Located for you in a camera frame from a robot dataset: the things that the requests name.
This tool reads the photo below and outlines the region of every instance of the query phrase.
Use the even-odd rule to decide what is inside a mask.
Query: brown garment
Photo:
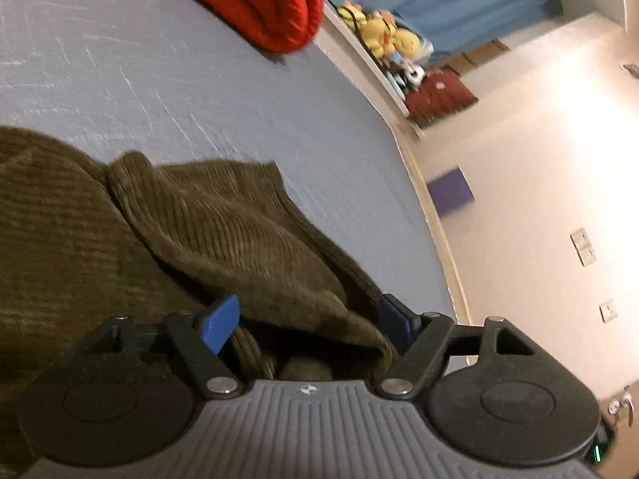
[[[246,378],[372,378],[379,290],[288,198],[273,163],[111,164],[0,126],[0,477],[24,465],[12,398],[113,313],[156,321],[237,293]]]

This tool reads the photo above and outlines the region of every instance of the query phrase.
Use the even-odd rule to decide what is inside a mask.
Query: bed
[[[193,0],[0,0],[0,114],[102,161],[274,160],[384,291],[454,315],[389,126],[314,45],[264,53]]]

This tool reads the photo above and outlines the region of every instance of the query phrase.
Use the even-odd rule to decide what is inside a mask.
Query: electrical outlet
[[[590,244],[590,240],[588,239],[588,234],[586,234],[586,230],[584,228],[580,228],[576,232],[573,232],[570,235],[570,239],[573,240],[574,247],[577,250],[586,248]]]
[[[586,248],[578,250],[577,253],[579,254],[579,259],[581,260],[582,266],[588,266],[589,264],[593,264],[597,260],[595,251],[590,244]]]
[[[601,319],[603,320],[604,324],[609,323],[612,319],[615,319],[619,316],[619,312],[617,311],[617,307],[615,306],[615,302],[613,300],[599,305],[599,311],[601,312]]]

